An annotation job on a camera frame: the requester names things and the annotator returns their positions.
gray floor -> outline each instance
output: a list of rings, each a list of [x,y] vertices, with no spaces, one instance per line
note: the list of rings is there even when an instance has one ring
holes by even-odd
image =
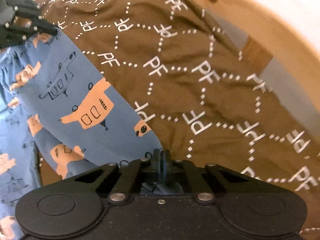
[[[231,23],[214,15],[220,26],[234,44],[242,49],[248,34]],[[281,104],[300,122],[312,135],[320,138],[320,115],[315,110],[308,96],[296,80],[285,70],[276,58],[273,58],[260,76],[272,87]]]

wrinkled brown cloth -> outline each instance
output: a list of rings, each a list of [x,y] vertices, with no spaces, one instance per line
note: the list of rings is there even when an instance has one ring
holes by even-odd
[[[320,239],[320,146],[267,84],[250,79],[254,68],[207,12],[191,0],[38,2],[127,102],[141,106],[172,158],[218,163],[296,191],[308,205],[301,235]],[[161,25],[173,36],[157,32]],[[148,64],[156,56],[159,73]]]

blue fabric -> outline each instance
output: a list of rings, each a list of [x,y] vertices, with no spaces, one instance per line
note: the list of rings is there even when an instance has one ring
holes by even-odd
[[[57,37],[33,37],[8,49],[0,68],[0,211],[13,239],[22,236],[14,218],[17,200],[41,186],[36,147],[64,179],[161,148],[60,29]]]

metal bolt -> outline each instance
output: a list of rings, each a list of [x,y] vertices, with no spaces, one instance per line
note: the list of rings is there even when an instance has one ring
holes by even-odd
[[[165,204],[165,200],[164,199],[159,199],[158,200],[158,204]]]
[[[211,193],[200,193],[197,198],[201,201],[210,201],[213,200],[213,195]]]
[[[125,200],[125,195],[122,193],[114,193],[110,196],[112,201],[123,201]]]

